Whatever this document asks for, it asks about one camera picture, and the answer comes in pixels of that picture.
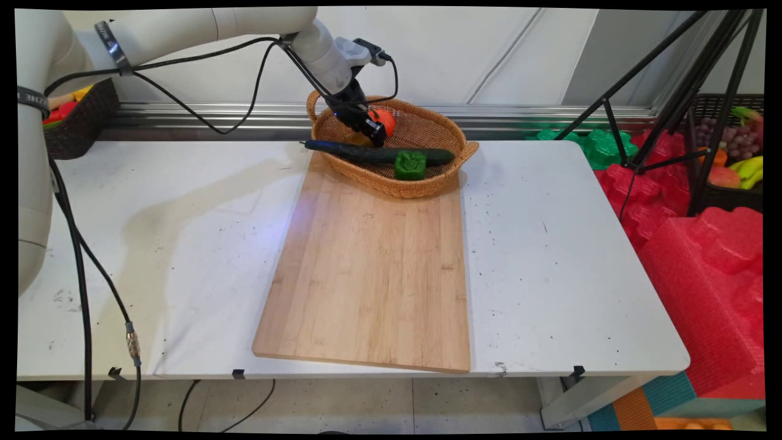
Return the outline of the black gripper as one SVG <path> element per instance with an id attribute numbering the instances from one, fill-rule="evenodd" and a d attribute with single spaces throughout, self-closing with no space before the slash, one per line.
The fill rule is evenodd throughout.
<path id="1" fill-rule="evenodd" d="M 361 128 L 361 144 L 366 147 L 382 148 L 388 137 L 386 126 L 369 117 L 379 114 L 366 101 L 366 95 L 356 78 L 330 97 L 330 109 L 337 120 L 349 128 Z"/>

